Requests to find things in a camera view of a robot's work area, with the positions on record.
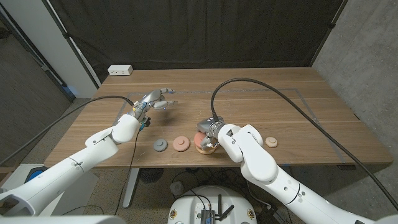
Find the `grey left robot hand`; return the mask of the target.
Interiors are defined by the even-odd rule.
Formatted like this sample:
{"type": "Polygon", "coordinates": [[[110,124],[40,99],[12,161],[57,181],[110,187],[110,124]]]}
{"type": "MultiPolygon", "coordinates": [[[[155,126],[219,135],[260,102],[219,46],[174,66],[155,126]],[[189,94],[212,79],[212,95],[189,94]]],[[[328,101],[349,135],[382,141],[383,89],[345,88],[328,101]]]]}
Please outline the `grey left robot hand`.
{"type": "Polygon", "coordinates": [[[134,103],[133,109],[129,114],[135,117],[138,122],[144,122],[147,119],[146,113],[153,108],[154,110],[162,110],[169,105],[176,105],[177,101],[167,101],[164,94],[174,94],[171,88],[158,88],[144,95],[139,101],[134,103]]]}

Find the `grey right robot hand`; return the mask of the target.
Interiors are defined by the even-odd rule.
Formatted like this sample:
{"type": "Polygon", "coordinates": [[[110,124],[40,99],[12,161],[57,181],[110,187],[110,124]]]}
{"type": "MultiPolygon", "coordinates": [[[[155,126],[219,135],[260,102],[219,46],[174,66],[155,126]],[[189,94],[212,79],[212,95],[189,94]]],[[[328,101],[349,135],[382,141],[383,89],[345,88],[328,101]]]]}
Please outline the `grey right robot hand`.
{"type": "Polygon", "coordinates": [[[201,140],[200,143],[202,150],[208,151],[218,146],[218,133],[224,125],[224,119],[220,116],[217,120],[213,117],[209,117],[197,124],[197,130],[205,134],[204,139],[201,140]]]}

